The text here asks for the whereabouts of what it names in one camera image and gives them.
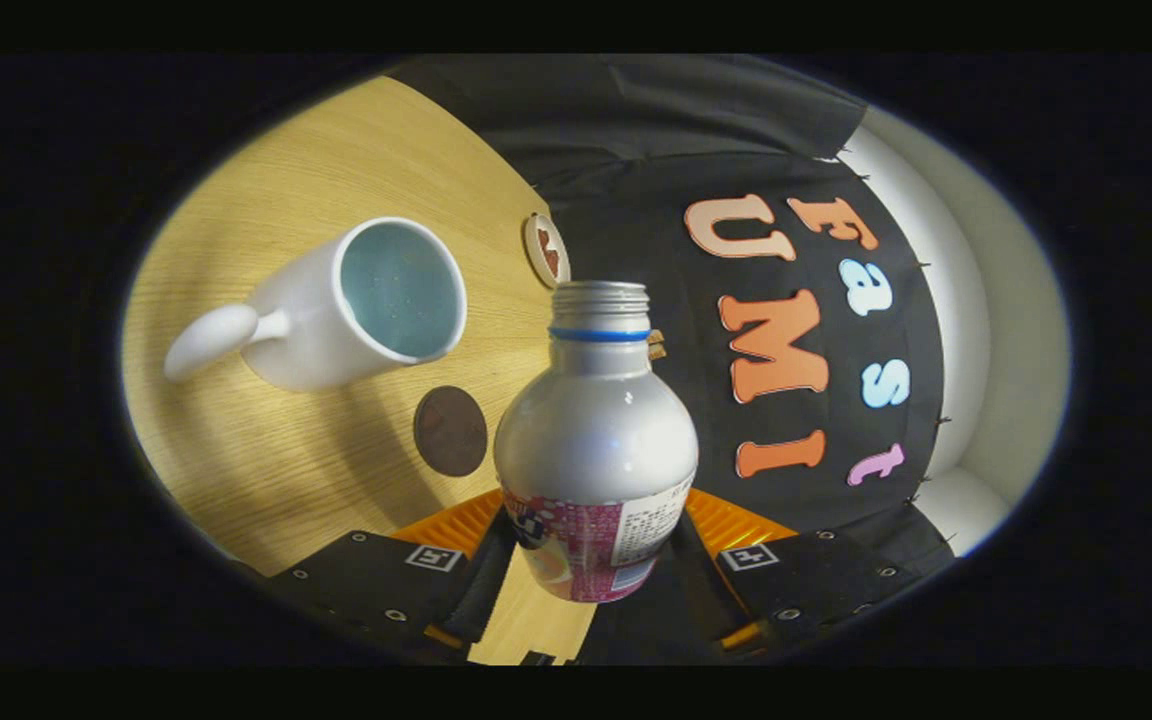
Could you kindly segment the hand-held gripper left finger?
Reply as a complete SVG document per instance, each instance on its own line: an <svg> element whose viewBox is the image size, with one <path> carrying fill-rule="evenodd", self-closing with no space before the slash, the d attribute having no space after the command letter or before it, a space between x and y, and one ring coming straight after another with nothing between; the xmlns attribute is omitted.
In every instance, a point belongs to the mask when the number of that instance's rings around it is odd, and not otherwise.
<svg viewBox="0 0 1152 720"><path fill-rule="evenodd" d="M515 551L492 488L397 532L347 530L268 578L276 597L397 661L465 661Z"/></svg>

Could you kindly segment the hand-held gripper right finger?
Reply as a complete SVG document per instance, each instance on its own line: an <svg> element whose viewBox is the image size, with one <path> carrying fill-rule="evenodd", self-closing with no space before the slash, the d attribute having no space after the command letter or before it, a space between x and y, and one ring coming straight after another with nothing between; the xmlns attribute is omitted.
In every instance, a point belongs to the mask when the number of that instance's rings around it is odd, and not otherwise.
<svg viewBox="0 0 1152 720"><path fill-rule="evenodd" d="M687 602L717 655L788 655L882 609L957 561L914 502L787 526L694 488L672 539Z"/></svg>

